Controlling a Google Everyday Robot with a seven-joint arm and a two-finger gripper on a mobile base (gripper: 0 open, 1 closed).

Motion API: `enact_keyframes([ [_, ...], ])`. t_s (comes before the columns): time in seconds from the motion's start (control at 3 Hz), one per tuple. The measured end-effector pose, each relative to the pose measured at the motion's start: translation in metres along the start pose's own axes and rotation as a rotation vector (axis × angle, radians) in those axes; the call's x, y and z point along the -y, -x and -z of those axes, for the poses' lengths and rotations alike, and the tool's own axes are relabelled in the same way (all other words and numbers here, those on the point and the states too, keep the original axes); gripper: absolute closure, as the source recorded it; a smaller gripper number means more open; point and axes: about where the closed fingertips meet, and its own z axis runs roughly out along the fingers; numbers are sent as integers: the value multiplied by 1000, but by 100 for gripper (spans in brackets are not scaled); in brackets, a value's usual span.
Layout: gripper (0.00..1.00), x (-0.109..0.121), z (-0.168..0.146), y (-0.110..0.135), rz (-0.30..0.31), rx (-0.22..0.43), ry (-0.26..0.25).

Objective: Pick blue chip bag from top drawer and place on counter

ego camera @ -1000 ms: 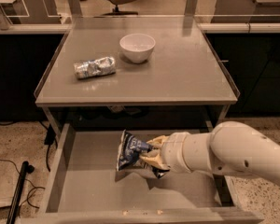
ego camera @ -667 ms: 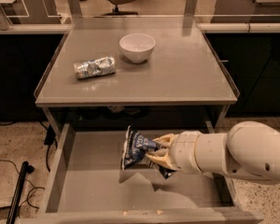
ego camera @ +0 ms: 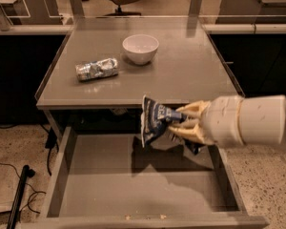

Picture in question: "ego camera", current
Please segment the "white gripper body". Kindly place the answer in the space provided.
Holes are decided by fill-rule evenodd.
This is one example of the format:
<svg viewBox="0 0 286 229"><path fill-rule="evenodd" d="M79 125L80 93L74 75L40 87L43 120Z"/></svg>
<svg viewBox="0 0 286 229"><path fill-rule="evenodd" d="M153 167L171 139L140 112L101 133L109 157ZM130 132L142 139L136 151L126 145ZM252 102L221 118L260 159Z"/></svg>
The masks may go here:
<svg viewBox="0 0 286 229"><path fill-rule="evenodd" d="M214 145L230 148L244 144L239 127L243 100L239 95L220 96L203 111L200 125Z"/></svg>

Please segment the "yellow taped middle gripper finger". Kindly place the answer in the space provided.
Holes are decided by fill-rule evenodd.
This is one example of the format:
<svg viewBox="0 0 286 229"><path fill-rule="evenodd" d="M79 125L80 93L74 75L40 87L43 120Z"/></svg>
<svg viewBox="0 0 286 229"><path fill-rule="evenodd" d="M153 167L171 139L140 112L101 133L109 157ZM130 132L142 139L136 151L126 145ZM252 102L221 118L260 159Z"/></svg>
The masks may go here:
<svg viewBox="0 0 286 229"><path fill-rule="evenodd" d="M198 118L186 119L180 124L180 127L184 129L194 128L199 122L200 120Z"/></svg>

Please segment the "yellow taped gripper finger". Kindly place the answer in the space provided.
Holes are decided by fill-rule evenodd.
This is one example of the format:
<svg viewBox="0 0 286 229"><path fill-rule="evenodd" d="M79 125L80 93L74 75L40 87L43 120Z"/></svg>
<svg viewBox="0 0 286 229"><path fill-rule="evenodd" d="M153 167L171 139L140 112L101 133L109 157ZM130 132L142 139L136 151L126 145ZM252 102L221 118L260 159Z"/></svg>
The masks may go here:
<svg viewBox="0 0 286 229"><path fill-rule="evenodd" d="M210 139L200 126L194 126L193 128L177 128L170 126L169 130L174 135L189 140L193 143L213 145L214 141Z"/></svg>
<svg viewBox="0 0 286 229"><path fill-rule="evenodd" d="M203 111L210 105L210 101L196 101L177 109L179 113L182 113L191 118L200 118Z"/></svg>

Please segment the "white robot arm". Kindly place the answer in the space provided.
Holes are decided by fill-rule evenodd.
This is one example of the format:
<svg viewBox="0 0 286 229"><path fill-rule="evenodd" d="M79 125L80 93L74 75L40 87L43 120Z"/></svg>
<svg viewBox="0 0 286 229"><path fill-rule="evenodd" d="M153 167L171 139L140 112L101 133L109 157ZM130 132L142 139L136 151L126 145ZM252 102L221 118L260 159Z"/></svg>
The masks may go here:
<svg viewBox="0 0 286 229"><path fill-rule="evenodd" d="M194 143L234 148L269 145L286 149L286 96L220 96L177 109L188 117L169 130Z"/></svg>

